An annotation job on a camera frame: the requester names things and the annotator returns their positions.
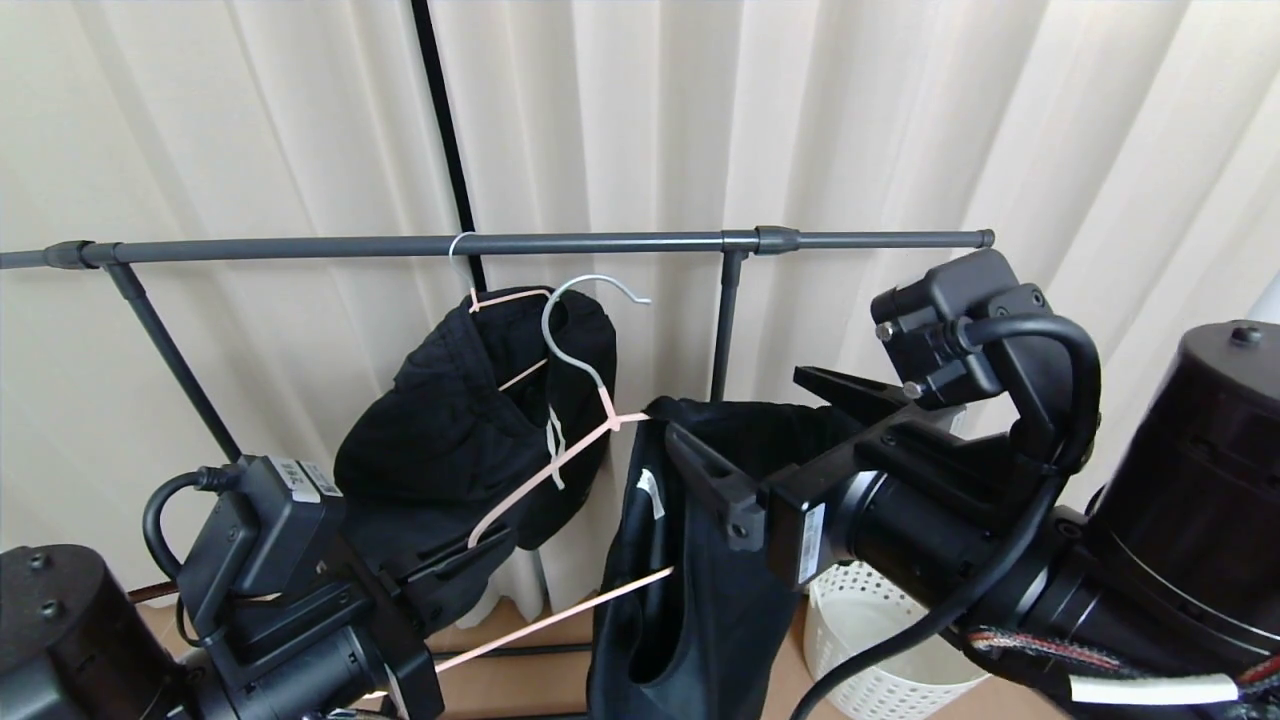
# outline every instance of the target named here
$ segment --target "barcode label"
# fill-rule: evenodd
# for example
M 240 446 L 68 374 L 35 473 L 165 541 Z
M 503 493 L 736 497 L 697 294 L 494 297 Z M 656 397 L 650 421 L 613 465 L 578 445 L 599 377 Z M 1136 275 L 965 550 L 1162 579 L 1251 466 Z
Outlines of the barcode label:
M 804 536 L 800 541 L 800 573 L 796 583 L 805 583 L 818 573 L 818 555 L 822 550 L 822 523 L 827 518 L 827 503 L 804 514 Z
M 275 465 L 275 471 L 284 480 L 284 487 L 289 488 L 294 502 L 320 502 L 320 493 L 296 461 L 288 457 L 271 457 L 271 465 Z
M 333 478 L 325 474 L 325 471 L 320 469 L 319 465 L 316 465 L 315 462 L 306 462 L 306 461 L 300 462 L 300 465 L 302 465 L 302 469 L 307 471 L 307 475 L 311 475 L 311 482 L 314 482 L 316 487 L 320 488 L 320 492 L 330 497 L 342 497 L 342 491 L 338 489 L 337 484 L 334 484 Z

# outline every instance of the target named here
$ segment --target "white cable tie label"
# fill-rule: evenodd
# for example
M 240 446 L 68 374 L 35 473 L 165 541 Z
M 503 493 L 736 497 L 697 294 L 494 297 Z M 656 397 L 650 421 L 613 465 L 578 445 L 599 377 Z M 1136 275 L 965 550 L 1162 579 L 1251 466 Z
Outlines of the white cable tie label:
M 662 492 L 658 489 L 658 480 L 649 471 L 649 468 L 640 469 L 640 482 L 636 487 L 649 493 L 649 498 L 653 500 L 653 519 L 662 520 L 662 516 L 667 514 L 667 509 L 662 506 Z
M 818 573 L 818 556 L 822 550 L 822 524 L 826 519 L 826 502 L 804 514 L 804 534 L 800 542 L 800 569 L 796 583 L 804 583 Z
M 1190 678 L 1083 678 L 1070 675 L 1071 700 L 1098 705 L 1206 705 L 1240 698 L 1240 688 L 1228 675 Z
M 302 471 L 302 468 L 296 461 L 288 457 L 268 457 L 271 460 L 271 465 L 275 465 L 275 471 L 280 474 L 280 479 L 284 480 L 284 487 L 289 488 L 294 502 L 320 502 L 320 493 L 316 492 L 316 487 L 311 484 L 307 474 Z
M 328 473 L 325 473 L 319 465 L 316 465 L 315 462 L 306 462 L 306 461 L 298 464 L 302 465 L 302 469 L 307 471 L 307 475 L 311 478 L 311 482 L 315 483 L 317 488 L 320 488 L 320 492 L 330 497 L 342 497 L 342 491 L 338 489 L 337 483 L 334 483 L 333 478 L 330 478 Z

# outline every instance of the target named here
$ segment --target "clothing rack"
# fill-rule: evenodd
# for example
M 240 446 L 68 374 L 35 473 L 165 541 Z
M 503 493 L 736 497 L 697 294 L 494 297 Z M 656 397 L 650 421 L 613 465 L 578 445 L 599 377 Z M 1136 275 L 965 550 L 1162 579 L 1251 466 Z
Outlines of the clothing rack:
M 769 256 L 801 250 L 891 250 L 989 247 L 996 236 L 983 231 L 942 232 L 810 232 L 762 225 L 751 231 L 684 233 L 568 233 L 568 234 L 467 234 L 454 255 L 479 259 L 483 255 L 572 255 L 630 252 L 719 252 L 719 310 L 716 322 L 716 350 L 712 359 L 710 400 L 724 398 L 728 351 L 733 334 L 733 311 L 742 274 L 742 261 L 750 255 Z M 0 252 L 0 270 L 56 268 L 63 270 L 104 270 L 120 296 L 142 323 L 147 337 L 182 387 L 196 414 L 205 423 L 228 460 L 241 457 L 239 446 L 205 395 L 182 351 L 156 313 L 146 288 L 133 272 L 141 263 L 191 263 L 201 260 L 301 260 L 325 258 L 440 258 L 448 255 L 453 236 L 370 236 L 204 240 L 173 242 L 59 242 L 44 250 Z M 485 290 L 476 278 L 476 290 Z M 534 646 L 499 648 L 489 656 L 527 656 L 589 651 L 590 644 Z M 439 653 L 448 656 L 452 653 Z M 585 714 L 557 714 L 503 720 L 568 720 Z

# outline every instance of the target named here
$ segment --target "black garment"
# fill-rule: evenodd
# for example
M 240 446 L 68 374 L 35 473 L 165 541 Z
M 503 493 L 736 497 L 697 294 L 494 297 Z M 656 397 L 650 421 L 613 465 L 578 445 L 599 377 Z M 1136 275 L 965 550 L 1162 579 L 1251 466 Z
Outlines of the black garment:
M 484 292 L 480 300 L 527 290 L 535 288 Z M 531 296 L 471 313 L 471 299 L 465 299 L 404 359 L 394 387 L 347 434 L 334 462 L 334 478 L 348 496 L 343 533 L 371 566 L 465 539 L 494 505 L 544 468 L 550 461 L 548 406 L 566 445 L 604 421 L 590 375 L 547 348 L 540 325 L 545 304 L 545 296 Z M 612 392 L 617 342 L 600 305 L 568 291 L 552 311 L 550 327 L 561 348 L 591 364 Z M 544 357 L 545 366 L 498 391 Z M 577 512 L 607 443 L 600 438 L 561 469 L 564 489 L 548 479 L 503 516 L 516 537 L 499 551 L 502 557 L 515 544 L 541 546 Z M 470 610 L 489 571 L 451 580 L 449 609 L 433 625 Z
M 684 425 L 755 478 L 804 464 L 858 425 L 831 407 L 659 398 L 636 430 L 622 521 L 602 592 L 660 570 L 676 573 L 595 610 L 588 715 L 599 720 L 756 720 L 773 659 L 799 593 L 773 577 L 765 552 L 728 550 L 712 514 L 685 491 L 667 457 L 668 421 Z M 653 477 L 664 515 L 654 519 Z

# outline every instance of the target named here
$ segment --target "white plastic basket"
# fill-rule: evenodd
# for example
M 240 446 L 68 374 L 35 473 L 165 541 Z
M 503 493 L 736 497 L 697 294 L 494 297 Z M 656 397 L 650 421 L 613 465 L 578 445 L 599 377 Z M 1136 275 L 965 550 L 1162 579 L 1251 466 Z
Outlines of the white plastic basket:
M 804 659 L 814 679 L 906 628 L 924 609 L 863 562 L 809 583 Z M 850 678 L 827 700 L 854 720 L 919 720 L 987 676 L 940 637 Z

